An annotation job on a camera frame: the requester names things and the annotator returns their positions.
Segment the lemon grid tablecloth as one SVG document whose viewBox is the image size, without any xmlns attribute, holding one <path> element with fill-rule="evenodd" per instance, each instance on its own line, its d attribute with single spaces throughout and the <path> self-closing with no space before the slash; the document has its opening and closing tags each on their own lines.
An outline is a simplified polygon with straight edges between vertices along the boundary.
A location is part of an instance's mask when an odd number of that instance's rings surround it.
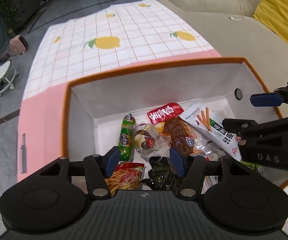
<svg viewBox="0 0 288 240">
<path fill-rule="evenodd" d="M 61 155 L 66 87 L 141 61 L 219 57 L 167 0 L 111 5 L 50 26 L 33 59 L 18 124 L 17 179 Z"/>
</svg>

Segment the dark candy clear wrapper pack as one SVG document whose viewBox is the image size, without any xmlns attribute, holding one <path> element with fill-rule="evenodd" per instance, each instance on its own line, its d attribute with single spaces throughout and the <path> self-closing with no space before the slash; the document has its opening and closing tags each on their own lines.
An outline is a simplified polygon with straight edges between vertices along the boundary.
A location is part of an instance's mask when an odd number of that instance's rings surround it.
<svg viewBox="0 0 288 240">
<path fill-rule="evenodd" d="M 152 124 L 139 124 L 133 128 L 133 146 L 142 155 L 149 155 L 162 148 L 159 131 Z"/>
</svg>

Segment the pink small heater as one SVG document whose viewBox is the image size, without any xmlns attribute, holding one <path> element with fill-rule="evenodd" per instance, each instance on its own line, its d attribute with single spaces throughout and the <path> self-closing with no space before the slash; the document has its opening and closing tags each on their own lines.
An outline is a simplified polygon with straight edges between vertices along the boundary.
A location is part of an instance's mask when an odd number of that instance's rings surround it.
<svg viewBox="0 0 288 240">
<path fill-rule="evenodd" d="M 14 55 L 20 55 L 28 50 L 28 42 L 22 35 L 17 35 L 10 39 L 9 46 Z"/>
</svg>

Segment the green peas snack bag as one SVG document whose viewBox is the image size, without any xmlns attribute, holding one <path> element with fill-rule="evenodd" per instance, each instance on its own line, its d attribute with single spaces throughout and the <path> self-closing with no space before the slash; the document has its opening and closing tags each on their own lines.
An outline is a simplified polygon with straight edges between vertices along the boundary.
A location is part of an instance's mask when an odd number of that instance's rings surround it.
<svg viewBox="0 0 288 240">
<path fill-rule="evenodd" d="M 249 162 L 242 161 L 242 160 L 240 161 L 240 163 L 247 166 L 248 168 L 250 168 L 251 170 L 253 170 L 257 174 L 261 175 L 262 177 L 268 178 L 262 165 L 253 164 L 253 163 L 249 163 Z"/>
</svg>

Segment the green sausage stick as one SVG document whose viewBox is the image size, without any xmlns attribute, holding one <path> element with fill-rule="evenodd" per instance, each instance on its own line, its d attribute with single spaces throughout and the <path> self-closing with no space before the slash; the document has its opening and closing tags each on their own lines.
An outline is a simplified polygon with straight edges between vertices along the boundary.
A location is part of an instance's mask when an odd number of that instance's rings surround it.
<svg viewBox="0 0 288 240">
<path fill-rule="evenodd" d="M 119 136 L 120 161 L 122 162 L 127 162 L 130 159 L 132 152 L 132 134 L 135 124 L 135 118 L 131 113 L 124 116 Z"/>
</svg>

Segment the orange spicy strips bag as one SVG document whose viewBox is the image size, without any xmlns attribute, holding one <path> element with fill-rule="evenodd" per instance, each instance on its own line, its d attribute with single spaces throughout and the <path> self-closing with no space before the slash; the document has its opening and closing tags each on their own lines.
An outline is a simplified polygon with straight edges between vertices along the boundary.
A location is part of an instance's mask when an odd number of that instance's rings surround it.
<svg viewBox="0 0 288 240">
<path fill-rule="evenodd" d="M 121 163 L 115 168 L 110 178 L 106 179 L 111 196 L 117 190 L 137 190 L 145 172 L 143 163 Z"/>
</svg>

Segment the beige sofa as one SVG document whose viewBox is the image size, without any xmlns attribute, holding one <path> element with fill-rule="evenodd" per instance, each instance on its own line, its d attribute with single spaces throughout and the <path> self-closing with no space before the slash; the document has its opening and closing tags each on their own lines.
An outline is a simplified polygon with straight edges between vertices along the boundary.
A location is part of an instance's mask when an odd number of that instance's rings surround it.
<svg viewBox="0 0 288 240">
<path fill-rule="evenodd" d="M 272 91 L 288 82 L 288 44 L 252 18 L 260 0 L 157 0 L 223 57 L 243 57 Z"/>
</svg>

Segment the red duck meat vacuum pack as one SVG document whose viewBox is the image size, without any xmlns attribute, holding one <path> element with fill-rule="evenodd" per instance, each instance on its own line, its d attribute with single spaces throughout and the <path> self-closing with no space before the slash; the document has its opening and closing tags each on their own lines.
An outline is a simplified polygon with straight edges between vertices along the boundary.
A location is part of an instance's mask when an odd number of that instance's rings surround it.
<svg viewBox="0 0 288 240">
<path fill-rule="evenodd" d="M 171 146 L 183 155 L 199 155 L 203 147 L 190 126 L 180 118 L 183 108 L 178 103 L 167 103 L 147 112 L 148 119 L 160 133 L 170 137 Z"/>
</svg>

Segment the yogurt hawthorn balls clear pack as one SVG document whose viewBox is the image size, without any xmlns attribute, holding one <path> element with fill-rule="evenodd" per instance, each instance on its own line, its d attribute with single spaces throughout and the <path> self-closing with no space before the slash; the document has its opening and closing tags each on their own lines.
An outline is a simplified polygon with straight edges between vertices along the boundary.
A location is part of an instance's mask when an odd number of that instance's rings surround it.
<svg viewBox="0 0 288 240">
<path fill-rule="evenodd" d="M 203 156 L 207 161 L 219 161 L 221 157 L 226 156 L 226 152 L 218 147 L 214 142 L 209 142 L 199 152 L 199 155 Z M 204 179 L 204 185 L 208 189 L 211 186 L 218 183 L 218 175 L 206 176 Z"/>
</svg>

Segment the white breadstick snack bag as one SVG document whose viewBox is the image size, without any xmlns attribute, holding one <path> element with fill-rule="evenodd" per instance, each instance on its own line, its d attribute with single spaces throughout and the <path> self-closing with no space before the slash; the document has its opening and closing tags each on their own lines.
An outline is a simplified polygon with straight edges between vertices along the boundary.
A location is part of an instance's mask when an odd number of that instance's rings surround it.
<svg viewBox="0 0 288 240">
<path fill-rule="evenodd" d="M 180 118 L 221 147 L 235 160 L 242 160 L 238 148 L 241 137 L 234 132 L 228 132 L 224 128 L 223 118 L 217 112 L 196 102 L 184 110 L 180 114 Z"/>
</svg>

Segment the white round stool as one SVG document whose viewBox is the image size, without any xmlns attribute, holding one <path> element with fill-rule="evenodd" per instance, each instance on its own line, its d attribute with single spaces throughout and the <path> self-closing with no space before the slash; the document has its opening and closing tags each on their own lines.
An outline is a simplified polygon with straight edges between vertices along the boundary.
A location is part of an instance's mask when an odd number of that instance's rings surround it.
<svg viewBox="0 0 288 240">
<path fill-rule="evenodd" d="M 12 66 L 12 61 L 7 60 L 0 66 L 0 97 L 6 90 L 14 90 L 14 80 L 19 72 Z"/>
</svg>

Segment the black yellow snack bag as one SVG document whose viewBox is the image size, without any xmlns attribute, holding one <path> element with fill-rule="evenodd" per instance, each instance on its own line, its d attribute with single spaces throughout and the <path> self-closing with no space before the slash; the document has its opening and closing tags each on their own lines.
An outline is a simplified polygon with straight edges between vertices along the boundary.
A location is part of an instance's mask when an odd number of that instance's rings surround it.
<svg viewBox="0 0 288 240">
<path fill-rule="evenodd" d="M 172 191 L 177 193 L 183 182 L 183 178 L 173 173 L 166 157 L 150 157 L 151 169 L 146 184 L 152 190 Z"/>
</svg>

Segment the orange cardboard box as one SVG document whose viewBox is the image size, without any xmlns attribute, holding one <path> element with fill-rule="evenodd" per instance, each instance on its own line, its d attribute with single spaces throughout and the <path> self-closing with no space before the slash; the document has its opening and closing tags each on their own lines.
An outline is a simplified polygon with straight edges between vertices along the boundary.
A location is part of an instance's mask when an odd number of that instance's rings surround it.
<svg viewBox="0 0 288 240">
<path fill-rule="evenodd" d="M 251 105 L 252 94 L 267 90 L 240 57 L 147 61 L 82 77 L 65 89 L 60 155 L 105 154 L 117 144 L 126 114 L 146 122 L 150 109 L 170 102 L 186 108 L 201 101 L 224 117 L 259 123 L 283 118 L 279 108 Z"/>
</svg>

